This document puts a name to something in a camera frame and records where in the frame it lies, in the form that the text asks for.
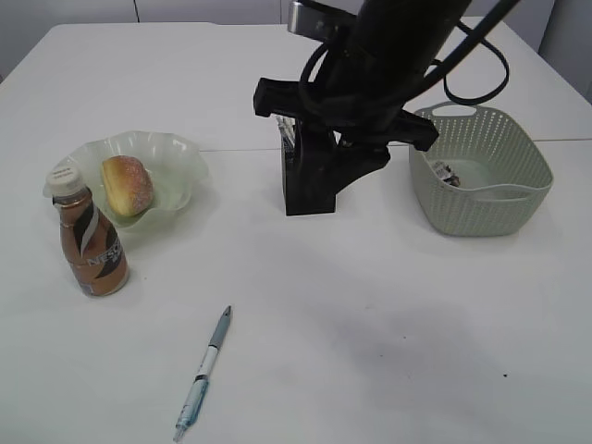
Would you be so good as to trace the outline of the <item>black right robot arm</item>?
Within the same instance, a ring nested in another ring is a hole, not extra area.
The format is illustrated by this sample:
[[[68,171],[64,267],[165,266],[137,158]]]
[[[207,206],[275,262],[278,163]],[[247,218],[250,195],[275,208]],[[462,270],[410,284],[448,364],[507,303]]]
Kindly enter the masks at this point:
[[[320,46],[298,80],[261,78],[256,115],[291,117],[297,141],[286,191],[334,196],[389,161],[389,142],[426,152],[438,132],[404,111],[413,89],[450,36],[465,1],[365,1],[357,14],[316,1],[295,1],[290,32]]]

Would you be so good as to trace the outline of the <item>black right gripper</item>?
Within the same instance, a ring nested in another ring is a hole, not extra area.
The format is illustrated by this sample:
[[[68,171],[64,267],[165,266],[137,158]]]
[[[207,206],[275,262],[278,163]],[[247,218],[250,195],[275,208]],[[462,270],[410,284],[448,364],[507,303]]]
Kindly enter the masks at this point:
[[[259,117],[297,119],[291,173],[296,190],[336,196],[389,162],[382,142],[406,142],[421,152],[435,143],[434,123],[403,109],[423,77],[422,69],[321,68],[315,75],[305,69],[297,80],[261,78],[253,110]],[[356,142],[337,145],[331,129]]]

